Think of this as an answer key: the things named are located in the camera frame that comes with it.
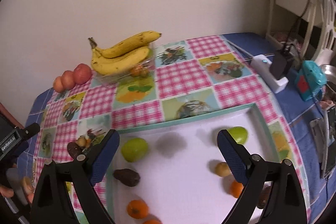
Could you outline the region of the person's left hand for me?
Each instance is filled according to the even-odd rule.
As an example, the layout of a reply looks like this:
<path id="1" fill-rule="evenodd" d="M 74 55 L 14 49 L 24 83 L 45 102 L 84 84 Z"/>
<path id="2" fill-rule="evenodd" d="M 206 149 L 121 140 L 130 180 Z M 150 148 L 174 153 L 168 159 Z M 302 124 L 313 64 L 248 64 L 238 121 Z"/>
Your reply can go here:
<path id="1" fill-rule="evenodd" d="M 9 173 L 9 175 L 6 176 L 7 183 L 1 181 L 1 195 L 6 198 L 13 198 L 13 196 L 16 195 L 22 203 L 32 205 L 34 192 L 28 196 L 24 194 L 21 186 L 21 179 L 23 177 L 18 173 Z"/>

